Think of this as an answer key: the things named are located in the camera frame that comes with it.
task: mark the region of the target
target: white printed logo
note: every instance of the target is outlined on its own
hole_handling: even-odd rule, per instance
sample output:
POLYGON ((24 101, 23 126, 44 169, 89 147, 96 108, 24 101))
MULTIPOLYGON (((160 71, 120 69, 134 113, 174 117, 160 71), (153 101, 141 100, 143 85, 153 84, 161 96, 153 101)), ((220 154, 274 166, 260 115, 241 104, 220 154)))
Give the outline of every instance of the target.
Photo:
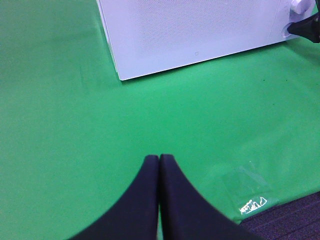
POLYGON ((253 212, 254 210, 261 208, 267 202, 268 202, 267 199, 265 199, 264 197, 261 196, 260 197, 260 204, 251 199, 249 202, 246 203, 246 205, 244 205, 242 208, 239 208, 239 210, 241 212, 241 215, 242 214, 249 214, 249 213, 253 212))

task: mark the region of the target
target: white box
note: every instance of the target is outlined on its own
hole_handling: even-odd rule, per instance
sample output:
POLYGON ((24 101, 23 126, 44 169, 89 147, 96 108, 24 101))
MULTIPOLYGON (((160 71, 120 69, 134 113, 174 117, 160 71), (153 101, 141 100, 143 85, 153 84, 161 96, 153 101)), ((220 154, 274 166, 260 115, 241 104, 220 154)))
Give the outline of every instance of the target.
POLYGON ((286 31, 287 27, 309 17, 315 6, 314 0, 97 0, 97 3, 121 80, 294 38, 286 31))

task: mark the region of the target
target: green mat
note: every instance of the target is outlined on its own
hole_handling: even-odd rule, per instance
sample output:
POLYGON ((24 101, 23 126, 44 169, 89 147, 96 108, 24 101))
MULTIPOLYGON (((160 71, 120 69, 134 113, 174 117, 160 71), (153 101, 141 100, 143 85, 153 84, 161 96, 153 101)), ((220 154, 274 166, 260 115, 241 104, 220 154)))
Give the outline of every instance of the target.
POLYGON ((1 0, 0 239, 81 231, 147 154, 235 222, 320 191, 319 76, 295 39, 121 82, 95 0, 1 0))

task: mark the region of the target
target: perforated panel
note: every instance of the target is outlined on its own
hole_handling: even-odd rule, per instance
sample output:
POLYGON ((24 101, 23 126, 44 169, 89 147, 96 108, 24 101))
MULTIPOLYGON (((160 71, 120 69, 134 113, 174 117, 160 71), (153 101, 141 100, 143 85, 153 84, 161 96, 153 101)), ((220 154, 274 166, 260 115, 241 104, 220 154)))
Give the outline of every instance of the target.
POLYGON ((292 38, 292 0, 98 1, 121 80, 292 38))

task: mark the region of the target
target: purple carpet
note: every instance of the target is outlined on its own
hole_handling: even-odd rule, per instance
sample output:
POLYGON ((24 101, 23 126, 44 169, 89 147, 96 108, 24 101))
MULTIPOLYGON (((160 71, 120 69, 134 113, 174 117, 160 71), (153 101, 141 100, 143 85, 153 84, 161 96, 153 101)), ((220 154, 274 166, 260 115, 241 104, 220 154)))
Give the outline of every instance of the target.
POLYGON ((240 225, 266 240, 320 240, 320 192, 272 207, 240 225))

